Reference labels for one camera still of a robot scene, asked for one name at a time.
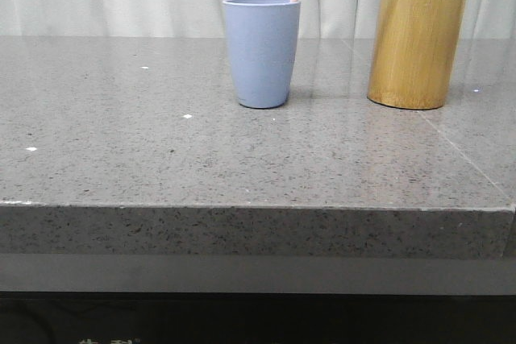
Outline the blue plastic cup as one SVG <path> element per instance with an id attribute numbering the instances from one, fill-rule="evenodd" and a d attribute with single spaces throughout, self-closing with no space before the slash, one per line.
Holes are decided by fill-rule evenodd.
<path id="1" fill-rule="evenodd" d="M 224 0 L 223 10 L 238 103 L 253 109 L 284 105 L 297 52 L 301 3 Z"/>

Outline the bamboo wooden cup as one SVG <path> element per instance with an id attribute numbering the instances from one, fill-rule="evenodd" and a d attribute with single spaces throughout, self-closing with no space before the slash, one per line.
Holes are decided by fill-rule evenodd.
<path id="1" fill-rule="evenodd" d="M 368 99 L 433 110 L 447 99 L 466 0 L 381 0 Z"/>

